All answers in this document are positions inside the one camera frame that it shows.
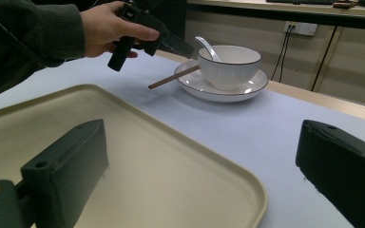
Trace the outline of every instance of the white ceramic spoon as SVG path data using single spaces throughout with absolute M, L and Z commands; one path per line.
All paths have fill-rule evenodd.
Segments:
M 196 36 L 195 40 L 201 43 L 205 49 L 209 52 L 210 56 L 212 57 L 212 60 L 215 62 L 221 62 L 221 58 L 219 58 L 218 54 L 216 54 L 215 50 L 207 43 L 205 39 L 203 39 L 201 36 Z

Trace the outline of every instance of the beige tray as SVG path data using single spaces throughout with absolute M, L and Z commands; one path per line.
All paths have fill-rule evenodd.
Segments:
M 104 119 L 110 168 L 76 227 L 256 227 L 259 180 L 137 108 L 80 85 L 0 110 L 0 180 L 73 126 Z

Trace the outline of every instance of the tabletop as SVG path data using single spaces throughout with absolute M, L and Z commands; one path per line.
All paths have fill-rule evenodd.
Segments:
M 327 104 L 330 98 L 307 91 L 285 95 L 285 88 L 273 82 L 248 101 L 208 102 L 185 92 L 177 81 L 147 88 L 171 75 L 179 61 L 139 51 L 138 58 L 115 72 L 106 66 L 109 58 L 104 54 L 36 72 L 2 93 L 0 108 L 71 86 L 97 85 L 257 175 L 269 198 L 259 227 L 352 227 L 304 178 L 295 156 L 303 120 L 334 125 L 365 141 L 364 106 L 336 99 Z M 326 101 L 319 104 L 319 98 Z

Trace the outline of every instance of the dark jacket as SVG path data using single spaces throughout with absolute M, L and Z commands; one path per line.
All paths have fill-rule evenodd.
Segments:
M 0 0 L 0 93 L 36 70 L 81 58 L 84 52 L 82 19 L 74 5 Z

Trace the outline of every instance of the power socket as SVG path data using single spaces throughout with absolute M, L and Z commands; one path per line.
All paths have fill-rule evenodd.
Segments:
M 292 26 L 291 33 L 292 34 L 298 34 L 298 30 L 300 29 L 300 22 L 294 22 L 294 21 L 286 21 L 286 24 L 284 25 L 283 31 L 286 32 L 289 30 L 289 26 Z
M 317 30 L 317 24 L 286 21 L 283 31 L 286 32 L 289 29 L 289 26 L 292 26 L 292 34 L 314 36 L 314 33 L 316 33 Z
M 317 30 L 317 24 L 300 23 L 300 27 L 298 29 L 298 34 L 314 36 L 314 33 L 316 33 L 316 30 Z

